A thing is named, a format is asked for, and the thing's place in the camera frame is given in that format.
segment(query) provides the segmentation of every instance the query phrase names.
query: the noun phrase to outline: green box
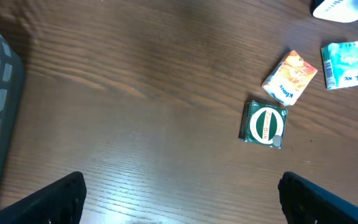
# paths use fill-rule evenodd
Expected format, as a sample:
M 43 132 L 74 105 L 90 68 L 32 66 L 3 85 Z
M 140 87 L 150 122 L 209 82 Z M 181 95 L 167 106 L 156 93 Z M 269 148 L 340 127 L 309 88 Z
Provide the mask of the green box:
M 281 149 L 287 109 L 251 101 L 246 103 L 239 139 Z

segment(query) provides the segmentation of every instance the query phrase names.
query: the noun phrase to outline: barcode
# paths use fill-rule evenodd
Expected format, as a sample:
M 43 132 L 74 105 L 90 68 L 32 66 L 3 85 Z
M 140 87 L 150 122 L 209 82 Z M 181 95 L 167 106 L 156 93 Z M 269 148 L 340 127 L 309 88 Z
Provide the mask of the barcode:
M 331 60 L 324 61 L 324 71 L 326 71 L 326 78 L 331 78 L 334 75 Z

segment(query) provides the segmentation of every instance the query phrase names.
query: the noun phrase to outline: wooden surface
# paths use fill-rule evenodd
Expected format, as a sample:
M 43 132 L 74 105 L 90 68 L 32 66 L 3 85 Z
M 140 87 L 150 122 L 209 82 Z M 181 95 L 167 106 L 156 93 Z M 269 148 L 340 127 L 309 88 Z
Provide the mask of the wooden surface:
M 327 91 L 319 49 L 358 40 L 306 0 L 5 0 L 27 67 L 0 209 L 79 170 L 81 223 L 285 223 L 291 170 L 358 205 L 358 86 Z M 246 99 L 296 50 L 319 72 L 283 147 L 237 139 Z

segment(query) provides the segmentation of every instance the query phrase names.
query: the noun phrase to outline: brown wooden tabletop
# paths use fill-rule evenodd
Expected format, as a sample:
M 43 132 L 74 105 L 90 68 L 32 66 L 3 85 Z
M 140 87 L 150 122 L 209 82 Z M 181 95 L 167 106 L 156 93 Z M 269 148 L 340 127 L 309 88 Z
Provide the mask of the brown wooden tabletop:
M 27 81 L 0 209 L 75 170 L 81 223 L 285 223 L 291 170 L 358 206 L 358 86 L 328 91 L 320 47 L 358 40 L 309 0 L 6 0 Z M 281 149 L 238 140 L 284 53 L 319 71 Z

